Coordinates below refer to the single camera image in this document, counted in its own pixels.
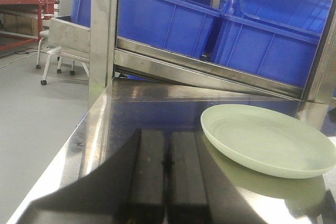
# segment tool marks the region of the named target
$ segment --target epoxy floor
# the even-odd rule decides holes
[[[53,57],[46,86],[40,84],[46,54],[41,69],[35,68],[36,55],[2,68],[36,48],[0,52],[0,223],[8,221],[87,111],[88,77],[80,65],[71,76],[70,61],[64,60],[57,74]]]

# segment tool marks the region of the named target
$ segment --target plastic plate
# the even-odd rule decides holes
[[[336,163],[333,143],[290,116],[248,105],[224,104],[201,115],[209,141],[233,161],[283,178],[310,178]]]

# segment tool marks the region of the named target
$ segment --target stainless steel countertop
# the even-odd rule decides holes
[[[200,133],[204,155],[212,157],[207,162],[212,167],[217,165],[217,170],[211,169],[209,176],[214,180],[221,178],[221,183],[226,188],[234,188],[236,196],[249,206],[241,208],[241,204],[235,204],[236,199],[232,195],[223,194],[222,201],[216,204],[220,211],[220,207],[227,205],[226,202],[233,202],[228,208],[233,218],[230,223],[235,223],[235,216],[246,215],[248,218],[252,213],[263,221],[258,223],[336,223],[333,200],[336,196],[336,168],[311,179],[277,178],[242,167],[209,144],[202,134],[200,115],[206,108],[224,103],[254,105],[293,116],[317,128],[336,144],[336,113],[325,104],[115,78],[8,224],[15,223],[32,200],[60,188],[66,189],[78,179],[91,174],[113,157],[138,128],[160,130],[165,137],[178,131]],[[65,218],[50,213],[46,216],[49,223],[58,223]],[[110,220],[104,215],[100,217],[102,223]]]

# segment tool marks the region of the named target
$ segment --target cable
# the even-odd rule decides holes
[[[25,58],[31,57],[31,56],[33,56],[33,55],[35,55],[35,54],[37,54],[37,52],[34,52],[34,53],[33,53],[33,54],[31,54],[31,55],[24,56],[24,57],[18,58],[18,59],[16,59],[16,60],[13,60],[13,61],[11,61],[10,63],[8,63],[8,64],[6,64],[6,65],[3,65],[3,66],[1,66],[1,67],[0,67],[0,69],[2,69],[2,68],[5,68],[5,67],[8,67],[10,64],[12,64],[12,63],[14,63],[14,62],[16,62],[16,61],[18,61],[18,60],[22,60],[22,59],[25,59]]]

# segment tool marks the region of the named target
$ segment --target metal shelf rail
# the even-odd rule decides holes
[[[336,66],[333,53],[336,52],[336,19],[332,12],[309,82],[304,89],[299,89],[135,41],[118,39],[118,1],[92,0],[91,3],[89,107],[112,81],[116,70],[189,86],[289,96],[327,104],[331,101],[336,83],[333,74]]]

